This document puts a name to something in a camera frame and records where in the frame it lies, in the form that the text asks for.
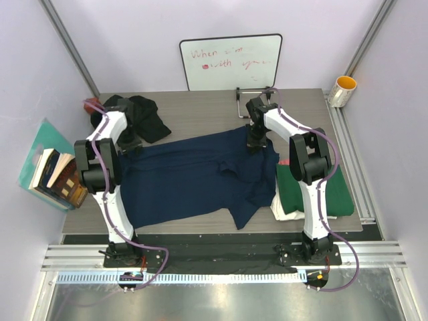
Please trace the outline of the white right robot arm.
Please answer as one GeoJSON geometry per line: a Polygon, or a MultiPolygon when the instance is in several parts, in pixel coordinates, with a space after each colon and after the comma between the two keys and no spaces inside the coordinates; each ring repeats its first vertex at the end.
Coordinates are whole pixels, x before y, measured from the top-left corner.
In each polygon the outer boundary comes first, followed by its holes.
{"type": "Polygon", "coordinates": [[[260,97],[252,98],[246,108],[251,119],[246,126],[250,151],[267,146],[269,131],[288,141],[290,172],[300,186],[304,204],[301,255],[310,264],[324,261],[333,248],[326,220],[326,180],[332,168],[328,137],[322,129],[299,123],[278,104],[265,104],[260,97]]]}

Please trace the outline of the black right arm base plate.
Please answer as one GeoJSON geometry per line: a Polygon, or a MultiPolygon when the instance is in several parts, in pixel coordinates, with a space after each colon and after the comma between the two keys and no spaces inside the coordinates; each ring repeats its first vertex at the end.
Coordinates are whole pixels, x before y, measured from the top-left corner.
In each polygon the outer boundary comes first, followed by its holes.
{"type": "Polygon", "coordinates": [[[306,257],[301,243],[282,243],[273,247],[278,259],[277,263],[283,267],[297,266],[328,266],[342,265],[342,258],[336,245],[332,251],[326,253],[314,254],[312,257],[306,257]]]}

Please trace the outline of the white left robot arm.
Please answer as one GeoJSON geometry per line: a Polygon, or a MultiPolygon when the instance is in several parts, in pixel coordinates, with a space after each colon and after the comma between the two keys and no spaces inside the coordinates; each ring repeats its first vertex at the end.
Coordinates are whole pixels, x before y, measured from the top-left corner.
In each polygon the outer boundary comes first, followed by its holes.
{"type": "Polygon", "coordinates": [[[74,144],[77,173],[99,205],[108,228],[109,243],[105,258],[122,261],[129,267],[141,262],[142,250],[120,194],[122,173],[116,147],[123,134],[132,128],[134,104],[120,98],[112,106],[86,101],[101,115],[91,135],[74,144]]]}

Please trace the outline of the navy blue t shirt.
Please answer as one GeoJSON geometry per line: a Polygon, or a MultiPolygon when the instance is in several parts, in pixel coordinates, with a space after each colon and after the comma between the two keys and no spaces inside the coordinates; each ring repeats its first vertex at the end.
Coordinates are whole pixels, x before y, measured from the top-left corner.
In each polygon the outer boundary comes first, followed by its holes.
{"type": "Polygon", "coordinates": [[[120,192],[134,228],[227,209],[237,229],[276,193],[272,141],[257,152],[244,126],[120,156],[120,192]]]}

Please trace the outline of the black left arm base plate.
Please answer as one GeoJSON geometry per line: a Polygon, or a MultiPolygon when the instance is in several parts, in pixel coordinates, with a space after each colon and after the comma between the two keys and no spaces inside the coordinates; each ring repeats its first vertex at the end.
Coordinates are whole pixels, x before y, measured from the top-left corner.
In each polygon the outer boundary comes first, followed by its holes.
{"type": "Polygon", "coordinates": [[[104,256],[105,268],[159,268],[166,257],[164,251],[141,249],[125,243],[109,245],[98,253],[104,256]]]}

